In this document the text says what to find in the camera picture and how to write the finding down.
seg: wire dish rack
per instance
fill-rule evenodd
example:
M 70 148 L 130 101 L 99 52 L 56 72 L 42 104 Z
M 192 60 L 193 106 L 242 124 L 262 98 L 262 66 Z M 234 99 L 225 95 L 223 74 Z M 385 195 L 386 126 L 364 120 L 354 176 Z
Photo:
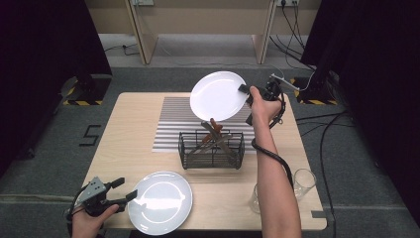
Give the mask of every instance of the wire dish rack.
M 182 167 L 187 169 L 232 168 L 239 169 L 244 158 L 244 134 L 222 131 L 222 139 L 202 140 L 208 132 L 179 133 L 178 152 Z

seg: clear glass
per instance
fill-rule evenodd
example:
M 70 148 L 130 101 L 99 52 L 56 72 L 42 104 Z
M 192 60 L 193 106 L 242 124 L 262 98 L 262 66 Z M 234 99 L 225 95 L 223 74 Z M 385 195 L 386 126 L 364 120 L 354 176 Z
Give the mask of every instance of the clear glass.
M 260 214 L 259 194 L 257 185 L 254 186 L 253 195 L 250 199 L 250 208 L 253 212 Z
M 315 175 L 306 169 L 297 170 L 293 176 L 294 195 L 299 200 L 316 184 Z

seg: plate rim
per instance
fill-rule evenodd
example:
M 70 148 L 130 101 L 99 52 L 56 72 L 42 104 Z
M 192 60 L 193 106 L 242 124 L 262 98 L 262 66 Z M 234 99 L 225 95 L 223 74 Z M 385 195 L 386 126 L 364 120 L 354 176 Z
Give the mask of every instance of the plate rim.
M 213 74 L 216 74 L 216 73 L 227 73 L 227 74 L 230 74 L 230 75 L 234 75 L 235 76 L 235 78 L 237 78 L 237 79 L 239 79 L 240 81 L 241 81 L 241 83 L 242 84 L 244 84 L 244 85 L 246 85 L 247 83 L 244 81 L 244 79 L 240 76 L 240 75 L 238 75 L 237 73 L 235 73 L 235 72 L 232 72 L 232 71 L 227 71 L 227 70 L 219 70 L 219 71 L 214 71 L 214 72 L 211 72 L 211 73 L 209 73 L 209 74 L 207 74 L 207 75 L 205 75 L 204 77 L 202 77 L 200 80 L 198 80 L 196 83 L 195 83 L 195 85 L 194 85 L 194 87 L 192 88 L 192 90 L 191 90 L 191 94 L 190 94 L 190 98 L 189 98 L 189 107 L 191 108 L 191 111 L 192 111 L 192 113 L 196 116 L 196 117 L 198 117 L 199 119 L 201 119 L 201 120 L 210 120 L 210 118 L 208 118 L 208 119 L 202 119 L 202 118 L 200 118 L 195 112 L 194 112 L 194 109 L 193 109 L 193 106 L 192 106 L 192 104 L 193 104 L 193 99 L 194 98 L 196 98 L 196 97 L 193 97 L 193 93 L 194 93 L 194 90 L 196 90 L 196 88 L 197 88 L 197 85 L 198 84 L 200 84 L 200 82 L 202 82 L 203 80 L 205 80 L 207 77 L 210 77 L 211 75 L 213 75 Z M 238 107 L 238 110 L 235 110 L 235 112 L 232 114 L 232 115 L 229 115 L 229 116 L 224 116 L 225 118 L 224 119 L 218 119 L 218 121 L 224 121 L 224 120 L 227 120 L 227 119 L 229 119 L 229 118 L 231 118 L 231 117 L 233 117 L 233 116 L 235 116 L 240 110 L 241 110 L 241 108 L 242 107 Z
M 137 182 L 136 185 L 134 186 L 133 190 L 135 190 L 140 185 L 141 182 L 145 181 L 145 178 L 153 176 L 155 174 L 174 174 L 174 175 L 180 177 L 182 179 L 182 181 L 185 182 L 186 187 L 188 188 L 188 194 L 186 196 L 190 196 L 190 199 L 191 199 L 191 202 L 188 202 L 187 205 L 185 205 L 185 207 L 186 207 L 185 209 L 187 209 L 188 211 L 186 212 L 185 217 L 180 219 L 179 225 L 174 227 L 173 229 L 162 230 L 163 232 L 159 232 L 159 233 L 148 233 L 148 232 L 145 232 L 144 230 L 139 229 L 139 227 L 137 227 L 136 224 L 132 220 L 132 216 L 131 216 L 131 212 L 130 212 L 130 206 L 131 206 L 130 204 L 131 204 L 132 201 L 130 201 L 128 203 L 129 218 L 130 218 L 131 223 L 134 225 L 134 227 L 136 227 L 137 230 L 141 231 L 144 234 L 152 235 L 152 236 L 159 236 L 159 235 L 164 235 L 164 234 L 167 234 L 167 233 L 170 233 L 170 232 L 176 230 L 179 226 L 181 226 L 185 222 L 185 220 L 188 218 L 189 214 L 191 213 L 192 203 L 193 203 L 193 194 L 192 194 L 191 185 L 189 184 L 188 180 L 186 180 L 184 176 L 180 175 L 177 172 L 173 172 L 173 171 L 158 171 L 158 172 L 150 173 L 150 174 L 144 176 L 142 179 L 140 179 L 139 182 Z

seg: white plate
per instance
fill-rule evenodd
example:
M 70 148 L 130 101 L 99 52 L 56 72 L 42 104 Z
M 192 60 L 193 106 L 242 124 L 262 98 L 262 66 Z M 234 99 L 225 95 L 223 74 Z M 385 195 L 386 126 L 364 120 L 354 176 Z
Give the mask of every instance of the white plate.
M 133 225 L 148 235 L 163 235 L 178 228 L 192 206 L 188 182 L 174 172 L 156 172 L 143 178 L 134 189 L 137 197 L 129 202 Z
M 248 95 L 238 90 L 244 80 L 229 71 L 217 71 L 201 78 L 191 91 L 189 104 L 201 120 L 223 121 L 244 106 Z

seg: black and white striped surface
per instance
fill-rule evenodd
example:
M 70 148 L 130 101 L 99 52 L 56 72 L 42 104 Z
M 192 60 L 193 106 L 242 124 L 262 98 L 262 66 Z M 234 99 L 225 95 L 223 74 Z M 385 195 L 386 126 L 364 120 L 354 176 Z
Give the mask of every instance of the black and white striped surface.
M 254 154 L 256 152 L 251 146 L 251 140 L 254 138 L 254 129 L 245 122 L 250 114 L 251 109 L 247 104 L 244 104 L 243 108 L 236 115 L 225 121 L 217 122 L 223 125 L 223 131 L 244 133 L 246 154 Z M 192 112 L 189 105 L 189 97 L 166 97 L 163 100 L 158 120 L 153 152 L 178 152 L 179 132 L 206 132 L 200 125 L 201 121 Z

